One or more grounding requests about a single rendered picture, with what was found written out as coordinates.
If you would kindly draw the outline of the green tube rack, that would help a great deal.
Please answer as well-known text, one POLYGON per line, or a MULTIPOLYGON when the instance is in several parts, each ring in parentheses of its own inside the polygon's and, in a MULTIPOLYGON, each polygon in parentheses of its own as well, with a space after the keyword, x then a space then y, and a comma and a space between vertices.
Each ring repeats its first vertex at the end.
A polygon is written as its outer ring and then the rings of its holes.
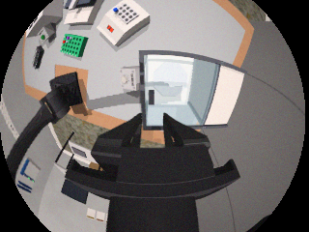
POLYGON ((71 34, 65 34, 63 41, 69 41, 69 42, 68 43, 62 43, 62 47, 61 47, 60 52, 67 53, 67 54, 75 56, 75 57, 82 57, 86 42, 88 41, 88 38, 82 37, 82 36, 80 37, 80 36, 76 36, 76 35, 71 35, 71 34), (68 36, 72 37, 72 39, 67 40, 68 36))

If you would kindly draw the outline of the light grey bench mat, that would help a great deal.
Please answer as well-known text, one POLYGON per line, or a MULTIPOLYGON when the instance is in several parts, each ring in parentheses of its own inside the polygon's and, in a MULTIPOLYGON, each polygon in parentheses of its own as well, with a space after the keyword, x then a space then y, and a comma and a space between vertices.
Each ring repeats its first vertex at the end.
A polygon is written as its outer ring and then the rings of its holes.
POLYGON ((72 25, 64 24, 67 1, 63 2, 63 16, 56 22, 56 37, 50 43, 42 43, 38 36, 25 39, 25 84, 48 94, 55 65, 88 70, 87 108, 125 121, 141 113, 140 89, 121 88, 119 69, 139 66, 139 50, 188 52, 233 64, 245 33, 212 0, 133 0, 151 21, 115 46, 97 27, 104 15, 123 0, 103 0, 93 23, 72 25), (82 57, 60 52, 65 34, 88 38, 82 57), (40 45, 44 52, 35 70, 32 64, 40 45))

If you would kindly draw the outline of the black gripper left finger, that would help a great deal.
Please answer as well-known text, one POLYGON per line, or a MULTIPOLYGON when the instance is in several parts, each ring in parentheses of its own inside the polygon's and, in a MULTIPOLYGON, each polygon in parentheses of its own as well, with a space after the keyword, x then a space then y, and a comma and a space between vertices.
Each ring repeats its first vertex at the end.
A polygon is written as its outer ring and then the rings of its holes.
POLYGON ((138 113, 129 121, 99 135, 95 144, 99 143, 109 145, 120 145, 121 147, 140 148, 141 133, 142 133, 142 113, 138 113))

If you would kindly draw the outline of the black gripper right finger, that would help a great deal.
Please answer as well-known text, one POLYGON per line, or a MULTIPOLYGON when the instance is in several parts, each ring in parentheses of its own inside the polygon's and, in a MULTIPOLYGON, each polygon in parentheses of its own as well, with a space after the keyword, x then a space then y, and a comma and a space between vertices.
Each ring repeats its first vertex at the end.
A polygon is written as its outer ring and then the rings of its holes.
POLYGON ((205 145, 209 150, 211 146, 206 135, 175 120, 167 113, 163 113, 163 134, 165 148, 205 145))

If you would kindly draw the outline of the white block with grey holes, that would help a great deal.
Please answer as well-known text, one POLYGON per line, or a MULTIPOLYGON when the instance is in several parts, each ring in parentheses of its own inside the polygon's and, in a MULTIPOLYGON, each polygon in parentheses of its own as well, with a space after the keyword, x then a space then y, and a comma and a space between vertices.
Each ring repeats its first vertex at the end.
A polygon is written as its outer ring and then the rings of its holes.
POLYGON ((123 0, 114 8, 104 15, 97 28, 116 46, 137 29, 151 21, 150 15, 133 0, 123 0), (114 12, 114 8, 119 11, 114 12))

